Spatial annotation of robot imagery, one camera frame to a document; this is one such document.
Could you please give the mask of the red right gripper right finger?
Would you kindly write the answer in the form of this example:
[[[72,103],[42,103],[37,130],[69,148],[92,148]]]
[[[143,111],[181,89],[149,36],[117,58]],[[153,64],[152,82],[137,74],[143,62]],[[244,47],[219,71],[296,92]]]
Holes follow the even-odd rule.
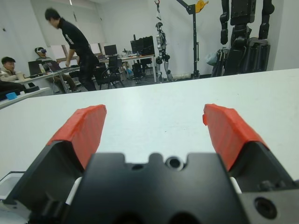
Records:
[[[242,192],[295,188],[295,181],[261,136],[235,109],[206,104],[203,123],[208,127],[215,152]]]

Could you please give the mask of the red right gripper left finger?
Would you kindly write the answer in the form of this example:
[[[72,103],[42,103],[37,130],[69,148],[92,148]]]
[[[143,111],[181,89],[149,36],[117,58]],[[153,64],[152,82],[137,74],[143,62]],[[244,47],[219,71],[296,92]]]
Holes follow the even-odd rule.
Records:
[[[62,218],[66,200],[100,144],[105,105],[76,110],[45,145],[4,199],[24,218]]]

